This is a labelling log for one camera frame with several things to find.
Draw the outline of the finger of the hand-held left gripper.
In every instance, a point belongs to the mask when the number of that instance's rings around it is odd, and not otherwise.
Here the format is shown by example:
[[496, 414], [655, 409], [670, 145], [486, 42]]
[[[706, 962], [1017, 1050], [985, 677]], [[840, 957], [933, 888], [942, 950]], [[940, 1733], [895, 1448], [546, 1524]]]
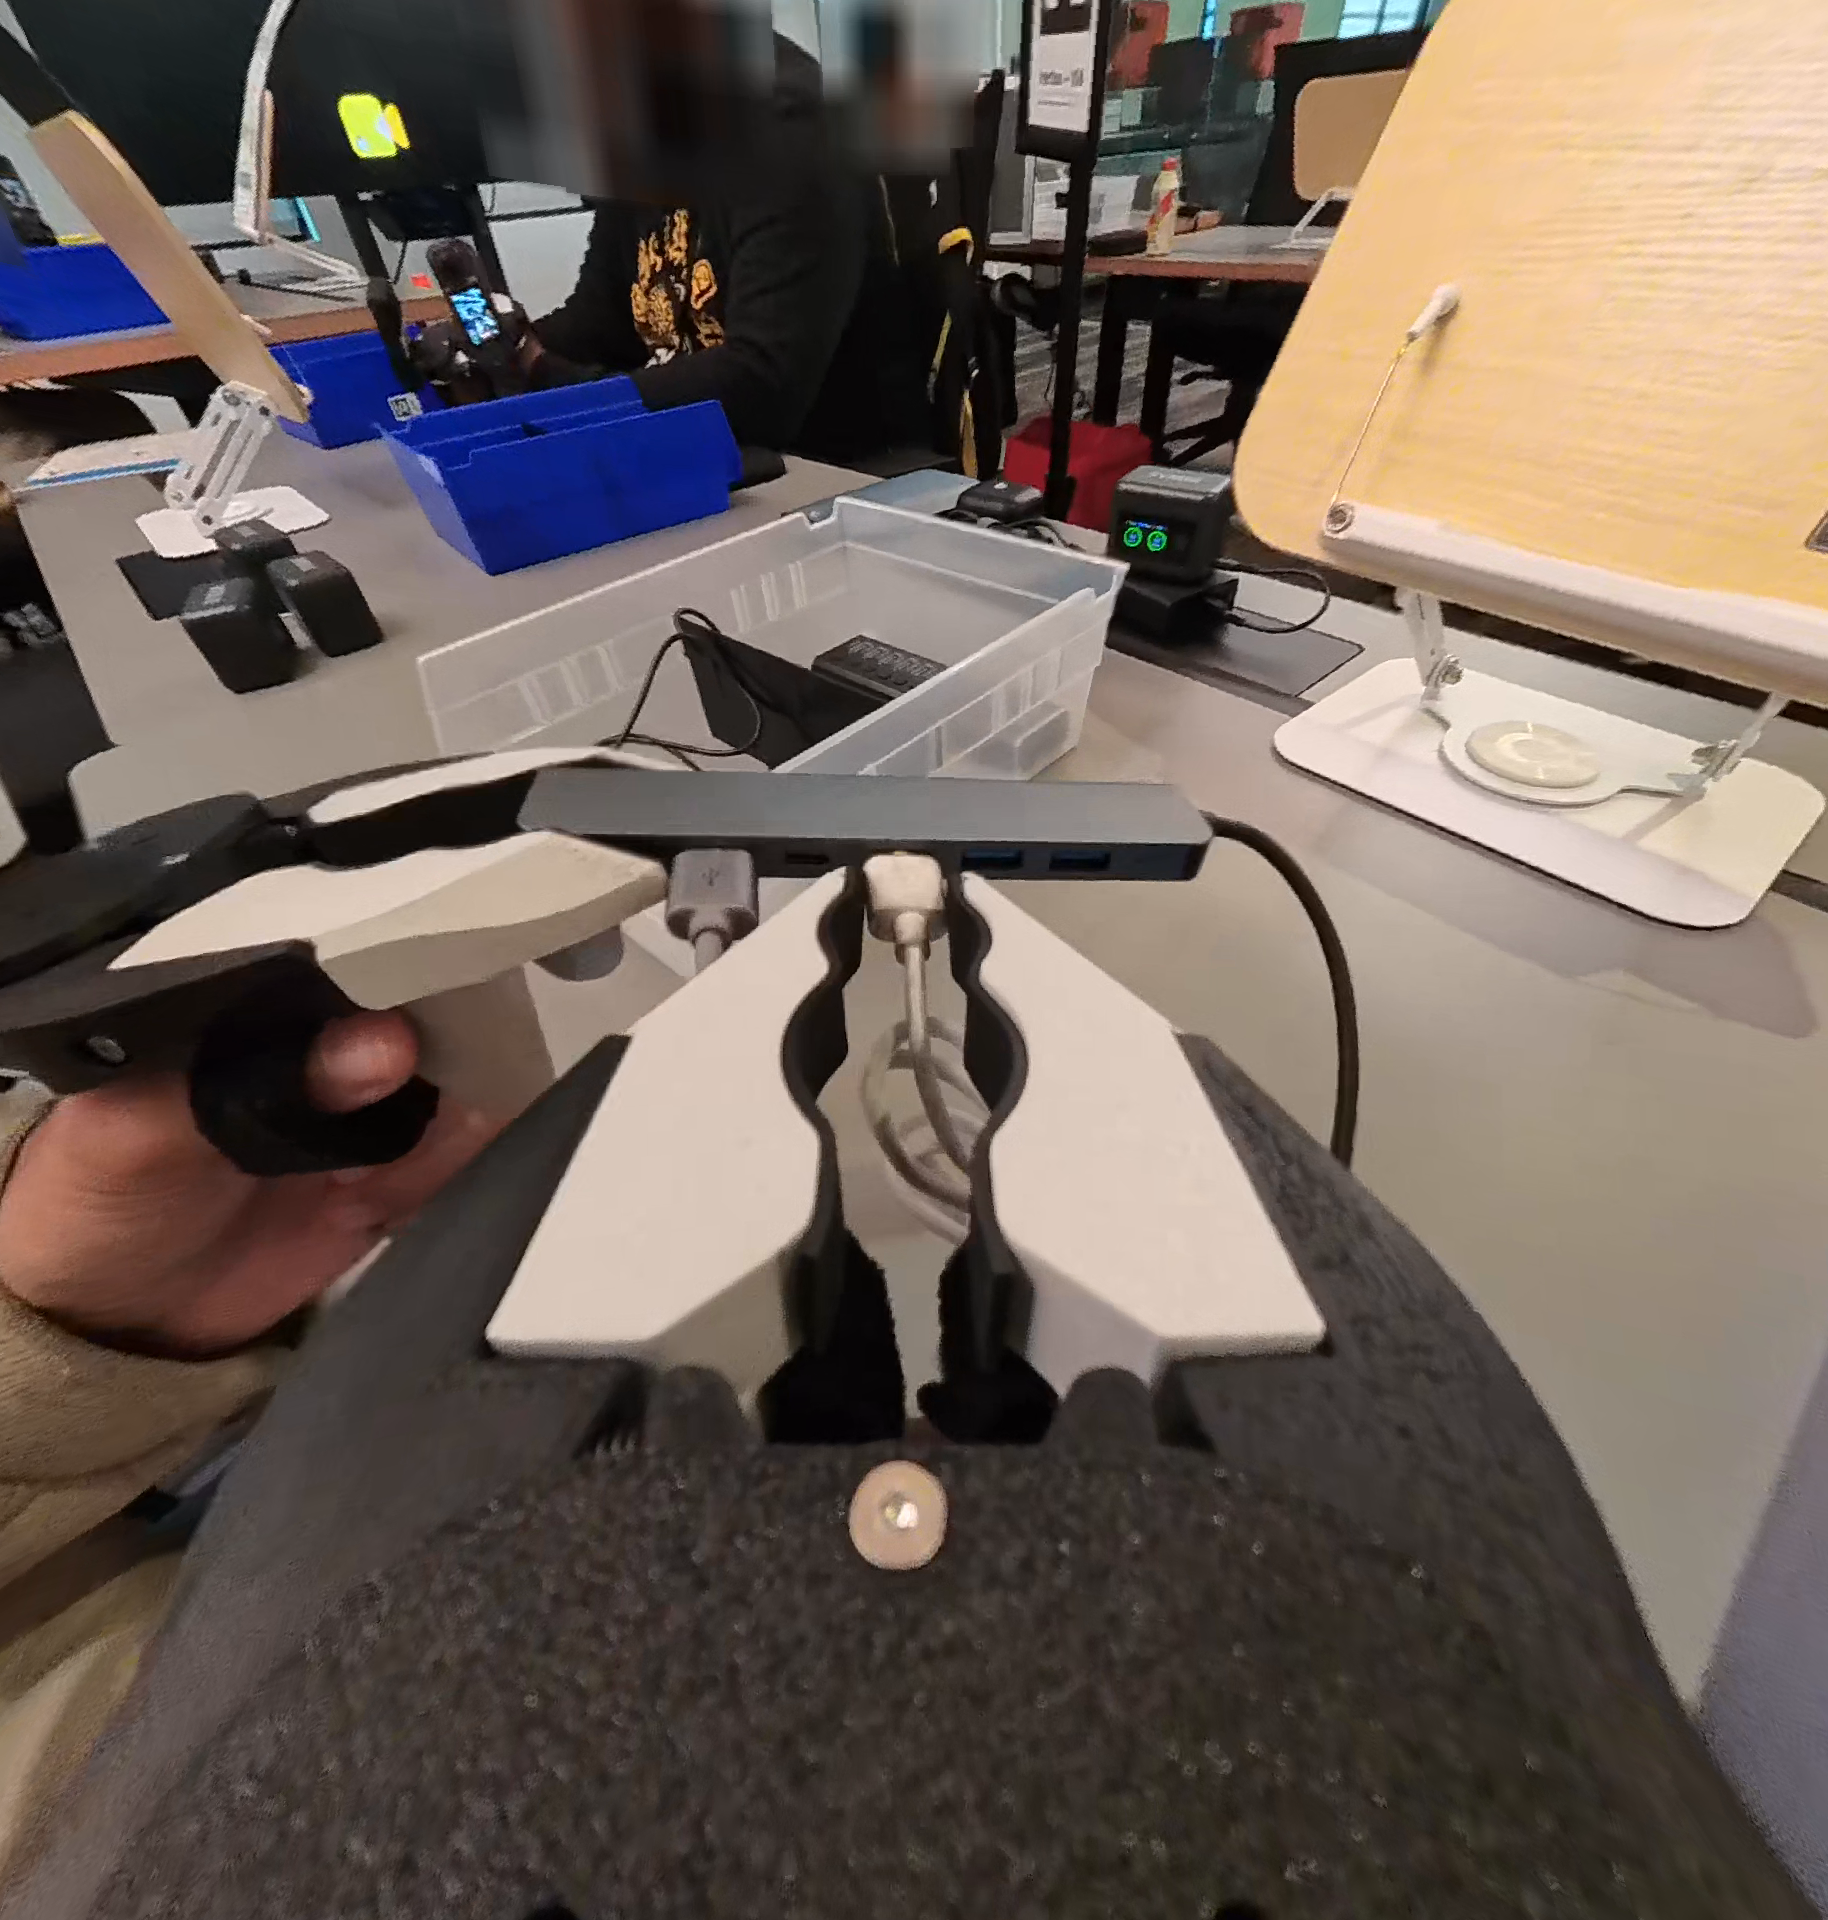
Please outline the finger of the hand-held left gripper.
[[626, 747], [519, 747], [343, 784], [305, 804], [305, 859], [375, 867], [419, 852], [470, 852], [519, 834], [536, 780], [554, 770], [674, 772]]
[[395, 1009], [581, 947], [665, 896], [656, 859], [519, 831], [373, 867], [248, 875], [144, 931], [110, 971], [299, 946], [353, 1003]]

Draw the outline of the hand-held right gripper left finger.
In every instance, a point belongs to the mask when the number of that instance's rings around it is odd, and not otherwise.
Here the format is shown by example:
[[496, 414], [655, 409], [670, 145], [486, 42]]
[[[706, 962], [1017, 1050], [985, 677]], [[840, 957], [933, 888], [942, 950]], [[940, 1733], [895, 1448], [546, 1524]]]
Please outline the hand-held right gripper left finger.
[[903, 1437], [903, 1354], [821, 1093], [866, 888], [830, 874], [642, 1015], [486, 1326], [496, 1355], [704, 1369], [782, 1444]]

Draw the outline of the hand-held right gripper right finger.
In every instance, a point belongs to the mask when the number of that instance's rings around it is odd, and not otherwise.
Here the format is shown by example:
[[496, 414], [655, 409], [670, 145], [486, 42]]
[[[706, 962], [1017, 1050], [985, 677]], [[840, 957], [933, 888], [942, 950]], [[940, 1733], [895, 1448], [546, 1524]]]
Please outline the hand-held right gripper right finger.
[[980, 875], [948, 905], [985, 1118], [926, 1421], [1037, 1444], [1077, 1385], [1318, 1351], [1327, 1319], [1176, 1028]]

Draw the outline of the clear plastic divided bin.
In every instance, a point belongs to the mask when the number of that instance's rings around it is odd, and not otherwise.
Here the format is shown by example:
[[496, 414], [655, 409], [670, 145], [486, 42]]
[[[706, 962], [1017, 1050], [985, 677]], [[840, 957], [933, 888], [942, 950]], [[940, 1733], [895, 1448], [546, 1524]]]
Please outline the clear plastic divided bin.
[[1069, 541], [850, 491], [440, 646], [420, 687], [443, 756], [593, 747], [697, 609], [796, 668], [859, 637], [940, 666], [782, 770], [1024, 781], [1078, 746], [1127, 578]]

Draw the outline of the white USB cable blue tape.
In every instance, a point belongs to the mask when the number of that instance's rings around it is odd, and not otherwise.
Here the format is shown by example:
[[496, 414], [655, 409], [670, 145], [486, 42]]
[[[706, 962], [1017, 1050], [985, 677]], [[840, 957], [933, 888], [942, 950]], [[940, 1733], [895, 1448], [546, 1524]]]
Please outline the white USB cable blue tape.
[[972, 1224], [977, 1150], [993, 1108], [966, 1061], [966, 1031], [933, 995], [933, 952], [945, 936], [948, 886], [923, 854], [877, 854], [862, 866], [871, 938], [889, 946], [901, 1018], [860, 1069], [860, 1108], [899, 1205], [950, 1245]]

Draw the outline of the person's left forearm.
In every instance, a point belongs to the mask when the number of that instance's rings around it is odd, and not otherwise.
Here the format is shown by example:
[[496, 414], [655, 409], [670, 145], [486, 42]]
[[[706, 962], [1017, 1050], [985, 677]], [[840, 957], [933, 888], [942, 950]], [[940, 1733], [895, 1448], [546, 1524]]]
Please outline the person's left forearm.
[[[49, 1100], [0, 1091], [0, 1197]], [[0, 1593], [180, 1469], [261, 1400], [287, 1348], [139, 1355], [88, 1341], [0, 1282]]]

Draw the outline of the person's left hand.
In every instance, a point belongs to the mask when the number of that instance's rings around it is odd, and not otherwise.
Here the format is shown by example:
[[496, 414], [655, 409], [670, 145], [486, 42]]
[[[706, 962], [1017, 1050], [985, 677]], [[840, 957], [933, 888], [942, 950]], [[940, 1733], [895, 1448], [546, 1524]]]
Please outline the person's left hand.
[[446, 1098], [395, 1163], [259, 1178], [201, 1134], [183, 1076], [126, 1076], [59, 1100], [16, 1148], [0, 1283], [125, 1351], [236, 1351], [370, 1260], [503, 1123]]

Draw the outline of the blue plastic bin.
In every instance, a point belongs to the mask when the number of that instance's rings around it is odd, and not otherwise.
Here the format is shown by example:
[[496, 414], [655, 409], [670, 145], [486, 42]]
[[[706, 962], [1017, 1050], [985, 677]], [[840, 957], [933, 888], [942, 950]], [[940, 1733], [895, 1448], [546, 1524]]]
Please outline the blue plastic bin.
[[171, 325], [134, 272], [105, 243], [29, 248], [0, 260], [0, 331], [23, 341]]
[[305, 389], [306, 420], [279, 420], [281, 429], [320, 450], [375, 442], [403, 421], [399, 401], [414, 399], [375, 329], [348, 331], [272, 348], [279, 365]]
[[625, 376], [425, 411], [382, 442], [436, 535], [491, 576], [720, 516], [744, 480], [718, 399], [653, 408]]

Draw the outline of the white curved stand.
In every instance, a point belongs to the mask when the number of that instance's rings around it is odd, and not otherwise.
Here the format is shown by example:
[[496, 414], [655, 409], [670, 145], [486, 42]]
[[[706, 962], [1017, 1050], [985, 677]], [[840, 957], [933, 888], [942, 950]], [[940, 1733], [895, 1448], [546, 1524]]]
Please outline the white curved stand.
[[297, 261], [306, 292], [353, 297], [366, 292], [366, 277], [348, 260], [325, 251], [318, 243], [282, 238], [274, 225], [272, 67], [294, 8], [294, 2], [268, 3], [248, 55], [233, 169], [233, 223], [254, 246], [270, 248]]

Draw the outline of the black power station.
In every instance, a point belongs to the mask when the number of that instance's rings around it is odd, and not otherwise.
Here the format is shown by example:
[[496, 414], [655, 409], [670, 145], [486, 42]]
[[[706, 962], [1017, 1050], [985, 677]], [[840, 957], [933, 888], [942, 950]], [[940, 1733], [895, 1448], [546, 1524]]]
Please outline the black power station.
[[1125, 565], [1116, 619], [1143, 642], [1202, 640], [1238, 609], [1225, 547], [1237, 519], [1228, 468], [1143, 464], [1113, 493], [1105, 556]]

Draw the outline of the red bag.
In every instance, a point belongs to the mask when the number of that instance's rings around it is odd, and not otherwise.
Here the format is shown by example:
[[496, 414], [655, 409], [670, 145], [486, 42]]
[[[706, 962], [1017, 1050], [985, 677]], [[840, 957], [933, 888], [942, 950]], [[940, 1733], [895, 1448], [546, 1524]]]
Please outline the red bag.
[[[1023, 487], [1046, 493], [1053, 417], [1037, 416], [1006, 435], [1002, 476]], [[1107, 532], [1113, 524], [1120, 481], [1136, 468], [1152, 464], [1152, 443], [1134, 424], [1070, 424], [1070, 524]]]

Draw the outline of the black monitor screen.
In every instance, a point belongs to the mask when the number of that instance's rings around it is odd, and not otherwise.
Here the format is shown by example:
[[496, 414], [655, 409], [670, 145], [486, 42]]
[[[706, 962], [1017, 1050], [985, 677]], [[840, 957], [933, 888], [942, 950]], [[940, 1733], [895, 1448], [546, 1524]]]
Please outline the black monitor screen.
[[[14, 2], [30, 53], [165, 203], [231, 198], [272, 3]], [[270, 191], [548, 183], [508, 3], [291, 3], [267, 63]]]

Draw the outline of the wooden background table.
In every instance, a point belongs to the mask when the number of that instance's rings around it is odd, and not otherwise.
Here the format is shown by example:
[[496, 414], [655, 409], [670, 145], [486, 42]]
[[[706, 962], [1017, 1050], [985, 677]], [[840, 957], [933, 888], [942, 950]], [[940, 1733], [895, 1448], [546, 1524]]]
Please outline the wooden background table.
[[1085, 280], [1133, 277], [1201, 284], [1309, 285], [1339, 228], [1211, 225], [1179, 234], [1167, 251], [1146, 251], [1140, 230], [1095, 234], [1086, 242]]

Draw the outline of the framed black white marker sign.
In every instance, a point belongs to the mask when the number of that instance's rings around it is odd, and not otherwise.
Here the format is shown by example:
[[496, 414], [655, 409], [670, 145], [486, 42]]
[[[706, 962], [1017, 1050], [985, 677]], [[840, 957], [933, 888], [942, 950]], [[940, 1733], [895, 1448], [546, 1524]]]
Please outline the framed black white marker sign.
[[1017, 149], [1089, 163], [1100, 139], [1113, 2], [1023, 2]]

